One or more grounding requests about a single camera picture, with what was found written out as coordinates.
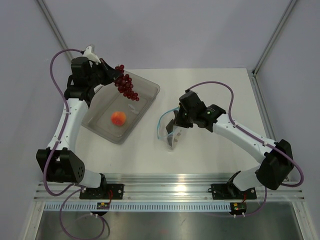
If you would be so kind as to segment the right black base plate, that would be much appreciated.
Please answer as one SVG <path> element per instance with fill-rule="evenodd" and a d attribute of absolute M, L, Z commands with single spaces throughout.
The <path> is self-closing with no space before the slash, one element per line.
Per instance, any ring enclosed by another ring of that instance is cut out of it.
<path fill-rule="evenodd" d="M 213 183 L 207 189 L 213 200 L 256 200 L 256 189 L 249 188 L 241 191 L 232 183 Z"/>

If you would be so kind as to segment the orange peach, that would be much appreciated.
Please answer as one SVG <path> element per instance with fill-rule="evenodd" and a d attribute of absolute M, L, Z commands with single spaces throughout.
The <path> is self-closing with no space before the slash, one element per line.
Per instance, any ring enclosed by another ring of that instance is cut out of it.
<path fill-rule="evenodd" d="M 115 126 L 123 126 L 126 123 L 127 116 L 123 111 L 115 111 L 112 113 L 110 120 Z"/>

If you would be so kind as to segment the grey toy fish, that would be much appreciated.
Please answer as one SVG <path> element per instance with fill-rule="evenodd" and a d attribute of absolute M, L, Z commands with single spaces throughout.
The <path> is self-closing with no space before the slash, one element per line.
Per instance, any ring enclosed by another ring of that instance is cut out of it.
<path fill-rule="evenodd" d="M 173 149 L 174 148 L 174 138 L 175 133 L 177 132 L 177 126 L 175 125 L 175 118 L 178 114 L 178 110 L 175 109 L 171 112 L 169 112 L 165 118 L 165 140 L 168 146 Z"/>

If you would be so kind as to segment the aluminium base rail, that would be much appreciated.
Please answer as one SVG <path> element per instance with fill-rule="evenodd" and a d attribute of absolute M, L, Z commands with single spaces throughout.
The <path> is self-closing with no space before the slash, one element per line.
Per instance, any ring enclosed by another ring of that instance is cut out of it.
<path fill-rule="evenodd" d="M 208 188 L 224 183 L 231 173 L 198 174 L 120 174 L 105 173 L 107 183 L 124 184 L 124 202 L 213 202 Z M 61 201 L 79 189 L 71 187 L 61 196 L 49 195 L 42 182 L 35 190 L 34 201 Z M 301 187 L 280 186 L 267 191 L 268 202 L 305 202 Z"/>

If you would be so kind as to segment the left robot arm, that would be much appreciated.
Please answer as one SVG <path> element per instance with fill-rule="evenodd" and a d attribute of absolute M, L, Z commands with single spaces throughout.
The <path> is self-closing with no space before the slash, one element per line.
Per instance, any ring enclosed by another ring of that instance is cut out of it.
<path fill-rule="evenodd" d="M 106 177 L 102 173 L 87 170 L 84 162 L 75 154 L 76 141 L 82 121 L 88 112 L 95 88 L 112 84 L 121 72 L 109 66 L 102 58 L 80 56 L 71 61 L 67 88 L 62 92 L 64 108 L 57 129 L 45 149 L 39 149 L 36 160 L 43 173 L 43 184 L 53 197 L 61 192 L 50 190 L 48 183 L 67 183 L 78 187 L 97 199 L 108 194 Z"/>

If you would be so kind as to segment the red grape bunch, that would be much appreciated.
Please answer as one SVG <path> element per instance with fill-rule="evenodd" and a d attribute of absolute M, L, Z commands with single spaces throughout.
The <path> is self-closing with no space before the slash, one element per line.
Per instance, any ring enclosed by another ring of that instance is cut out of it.
<path fill-rule="evenodd" d="M 118 65 L 115 67 L 115 70 L 120 72 L 120 76 L 114 81 L 118 92 L 131 101 L 138 102 L 140 100 L 139 94 L 133 90 L 133 79 L 128 73 L 125 73 L 125 66 L 123 64 Z"/>

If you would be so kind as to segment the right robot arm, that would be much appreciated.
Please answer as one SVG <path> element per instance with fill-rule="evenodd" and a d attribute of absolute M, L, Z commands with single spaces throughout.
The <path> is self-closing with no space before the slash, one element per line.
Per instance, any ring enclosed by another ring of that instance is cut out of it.
<path fill-rule="evenodd" d="M 220 135 L 233 142 L 257 162 L 258 166 L 245 171 L 237 171 L 217 189 L 228 199 L 241 199 L 246 191 L 264 186 L 277 190 L 294 165 L 291 145 L 286 140 L 279 142 L 265 138 L 233 122 L 227 112 L 215 105 L 206 106 L 194 91 L 189 91 L 179 98 L 179 110 L 174 124 L 182 128 L 197 125 L 211 133 Z"/>

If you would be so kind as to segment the aluminium frame post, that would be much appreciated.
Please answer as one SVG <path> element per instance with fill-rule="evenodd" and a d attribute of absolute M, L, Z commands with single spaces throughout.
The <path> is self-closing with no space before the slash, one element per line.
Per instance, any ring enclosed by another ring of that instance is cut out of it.
<path fill-rule="evenodd" d="M 265 61 L 267 60 L 268 56 L 270 55 L 274 46 L 276 45 L 278 38 L 280 37 L 282 31 L 285 29 L 285 26 L 298 2 L 299 0 L 290 0 L 288 2 L 265 48 L 263 49 L 262 54 L 260 55 L 255 67 L 252 70 L 252 75 L 255 78 L 258 76 L 259 71 L 261 70 L 262 66 L 264 65 Z"/>
<path fill-rule="evenodd" d="M 50 31 L 52 32 L 56 42 L 58 43 L 61 50 L 66 50 L 69 48 L 47 2 L 45 0 L 35 0 L 34 1 L 43 15 L 45 22 L 47 23 Z"/>

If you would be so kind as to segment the clear zip top bag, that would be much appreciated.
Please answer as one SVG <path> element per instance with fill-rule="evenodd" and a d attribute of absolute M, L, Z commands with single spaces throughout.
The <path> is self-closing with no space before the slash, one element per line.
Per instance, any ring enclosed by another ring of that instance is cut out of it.
<path fill-rule="evenodd" d="M 164 112 L 156 126 L 157 139 L 171 152 L 184 143 L 187 135 L 186 128 L 175 125 L 175 117 L 178 115 L 179 109 L 179 107 L 175 107 Z"/>

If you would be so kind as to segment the right aluminium frame post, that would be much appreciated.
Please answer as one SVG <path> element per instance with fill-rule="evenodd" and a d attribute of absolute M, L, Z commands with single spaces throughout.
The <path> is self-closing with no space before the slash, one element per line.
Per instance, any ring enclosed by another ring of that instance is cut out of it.
<path fill-rule="evenodd" d="M 267 60 L 268 56 L 270 55 L 274 46 L 276 45 L 278 38 L 280 37 L 282 31 L 285 29 L 285 26 L 298 2 L 299 0 L 290 0 L 288 2 L 265 48 L 263 49 L 262 54 L 260 55 L 255 67 L 252 70 L 252 75 L 255 78 L 258 76 L 259 71 L 261 70 L 262 66 L 264 65 L 265 61 Z"/>

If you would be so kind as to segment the left aluminium frame post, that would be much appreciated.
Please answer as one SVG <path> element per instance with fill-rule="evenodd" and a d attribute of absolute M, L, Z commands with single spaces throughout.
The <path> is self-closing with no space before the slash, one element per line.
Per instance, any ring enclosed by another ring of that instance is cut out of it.
<path fill-rule="evenodd" d="M 61 50 L 66 50 L 69 48 L 47 2 L 45 0 L 35 0 L 34 1 L 43 15 L 45 22 L 47 23 L 50 31 L 52 32 L 56 42 L 58 43 Z"/>

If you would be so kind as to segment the clear plastic tray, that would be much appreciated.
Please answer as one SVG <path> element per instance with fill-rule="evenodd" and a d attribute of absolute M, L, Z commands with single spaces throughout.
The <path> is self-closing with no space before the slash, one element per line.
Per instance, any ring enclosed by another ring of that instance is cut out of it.
<path fill-rule="evenodd" d="M 84 128 L 114 144 L 122 144 L 126 140 L 160 92 L 158 84 L 131 72 L 125 73 L 132 78 L 133 90 L 138 93 L 139 101 L 124 97 L 114 83 L 102 86 L 93 97 L 82 120 Z M 112 124 L 111 115 L 114 112 L 126 114 L 124 125 Z"/>

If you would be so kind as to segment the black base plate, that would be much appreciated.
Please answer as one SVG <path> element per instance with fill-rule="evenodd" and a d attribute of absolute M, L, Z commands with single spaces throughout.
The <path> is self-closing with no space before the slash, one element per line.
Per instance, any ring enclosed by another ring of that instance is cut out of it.
<path fill-rule="evenodd" d="M 207 189 L 213 200 L 256 200 L 256 189 L 249 188 L 241 191 L 232 183 L 213 183 Z"/>
<path fill-rule="evenodd" d="M 81 191 L 81 200 L 122 200 L 124 195 L 124 184 L 107 183 L 98 188 L 86 188 Z"/>

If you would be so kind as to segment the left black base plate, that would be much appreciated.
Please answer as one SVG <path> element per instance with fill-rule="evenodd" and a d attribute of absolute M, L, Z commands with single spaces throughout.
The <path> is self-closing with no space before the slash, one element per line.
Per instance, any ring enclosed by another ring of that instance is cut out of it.
<path fill-rule="evenodd" d="M 122 200 L 124 195 L 124 184 L 107 183 L 98 188 L 86 188 L 81 191 L 81 200 Z"/>

